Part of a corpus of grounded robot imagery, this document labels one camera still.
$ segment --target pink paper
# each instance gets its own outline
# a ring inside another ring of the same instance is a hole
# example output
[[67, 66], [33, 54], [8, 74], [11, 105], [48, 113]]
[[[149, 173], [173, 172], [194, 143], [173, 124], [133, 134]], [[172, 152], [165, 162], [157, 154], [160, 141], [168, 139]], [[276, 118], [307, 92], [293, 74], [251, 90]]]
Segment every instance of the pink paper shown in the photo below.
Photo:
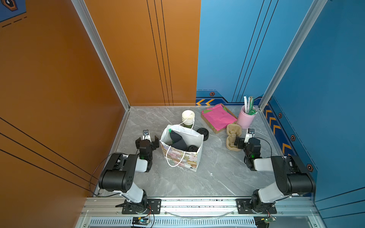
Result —
[[212, 111], [203, 113], [203, 116], [217, 131], [225, 128], [228, 124], [237, 121], [235, 117], [223, 109], [221, 104], [214, 106], [213, 108], [208, 108], [208, 110]]

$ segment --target orange chevron arrow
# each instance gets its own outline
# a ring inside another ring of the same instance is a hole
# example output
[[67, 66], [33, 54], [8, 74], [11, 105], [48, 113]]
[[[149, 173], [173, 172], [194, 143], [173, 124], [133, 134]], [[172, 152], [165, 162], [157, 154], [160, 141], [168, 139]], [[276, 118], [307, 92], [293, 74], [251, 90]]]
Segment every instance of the orange chevron arrow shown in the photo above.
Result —
[[284, 153], [284, 149], [285, 149], [285, 148], [289, 148], [289, 149], [291, 149], [291, 150], [292, 150], [291, 146], [289, 146], [289, 145], [287, 145], [287, 144], [283, 143], [283, 149], [282, 149], [283, 153]]
[[272, 112], [271, 110], [266, 110], [266, 119], [268, 118], [268, 112]]
[[271, 127], [271, 121], [272, 121], [272, 120], [276, 120], [276, 119], [275, 119], [274, 117], [270, 117], [269, 119], [270, 119], [270, 121], [269, 121], [269, 125], [270, 125], [270, 127]]
[[205, 99], [201, 99], [198, 103], [196, 103], [197, 105], [201, 105], [200, 102], [204, 101]]
[[275, 129], [277, 129], [277, 128], [281, 129], [280, 126], [274, 124], [274, 129], [273, 129], [274, 135], [275, 135]]
[[208, 101], [207, 103], [205, 103], [206, 105], [210, 105], [209, 103], [214, 101], [214, 99], [211, 99], [210, 101]]

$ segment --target marble surface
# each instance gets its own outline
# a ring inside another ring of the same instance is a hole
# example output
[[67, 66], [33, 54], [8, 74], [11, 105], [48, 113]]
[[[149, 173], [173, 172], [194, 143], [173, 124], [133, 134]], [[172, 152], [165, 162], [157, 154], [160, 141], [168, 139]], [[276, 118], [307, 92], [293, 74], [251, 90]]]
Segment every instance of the marble surface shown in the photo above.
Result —
[[[238, 116], [241, 106], [228, 106]], [[170, 167], [161, 148], [153, 151], [153, 165], [149, 173], [134, 175], [134, 182], [146, 190], [150, 197], [164, 196], [250, 196], [256, 189], [268, 186], [275, 181], [270, 172], [251, 171], [244, 164], [244, 152], [230, 151], [226, 148], [226, 131], [215, 134], [201, 119], [201, 111], [206, 107], [159, 107], [131, 108], [126, 127], [123, 131], [118, 152], [136, 153], [135, 140], [148, 129], [153, 139], [161, 137], [168, 124], [181, 123], [181, 113], [190, 109], [195, 112], [194, 130], [204, 127], [209, 130], [209, 138], [203, 143], [201, 160], [196, 172], [182, 167]], [[257, 114], [251, 124], [255, 136], [266, 139], [275, 150], [265, 122]], [[261, 140], [261, 156], [270, 156], [269, 145]]]

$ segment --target cardboard tray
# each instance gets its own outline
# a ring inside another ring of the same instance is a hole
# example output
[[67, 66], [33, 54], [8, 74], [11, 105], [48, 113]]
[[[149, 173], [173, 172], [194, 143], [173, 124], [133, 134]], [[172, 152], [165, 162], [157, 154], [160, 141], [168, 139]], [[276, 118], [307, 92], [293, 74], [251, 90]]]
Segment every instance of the cardboard tray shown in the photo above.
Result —
[[[237, 119], [237, 116], [235, 116], [232, 112], [231, 112], [231, 110], [229, 110], [224, 104], [222, 104], [222, 103], [220, 103], [221, 105], [222, 105], [222, 107], [224, 107], [224, 108], [226, 108], [227, 109], [227, 111], [228, 111], [228, 113], [229, 114], [231, 114], [234, 118], [236, 118]], [[207, 123], [207, 125], [213, 130], [213, 132], [214, 133], [219, 133], [219, 132], [221, 132], [221, 131], [223, 131], [223, 130], [225, 130], [226, 128], [222, 128], [222, 129], [220, 129], [219, 131], [217, 131], [213, 126], [211, 126], [211, 124], [209, 123], [209, 121], [203, 116], [203, 113], [200, 115], [201, 116], [201, 118]]]

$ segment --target pink cup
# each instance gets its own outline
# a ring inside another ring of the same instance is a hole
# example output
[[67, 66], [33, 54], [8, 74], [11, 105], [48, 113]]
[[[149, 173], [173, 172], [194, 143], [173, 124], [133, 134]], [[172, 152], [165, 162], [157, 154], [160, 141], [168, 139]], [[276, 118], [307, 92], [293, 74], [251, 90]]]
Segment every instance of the pink cup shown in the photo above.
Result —
[[241, 111], [238, 115], [238, 120], [237, 120], [237, 124], [240, 125], [242, 127], [242, 129], [247, 129], [250, 127], [253, 119], [255, 118], [255, 115], [257, 114], [257, 112], [254, 115], [249, 115], [245, 113], [245, 106], [242, 106]]

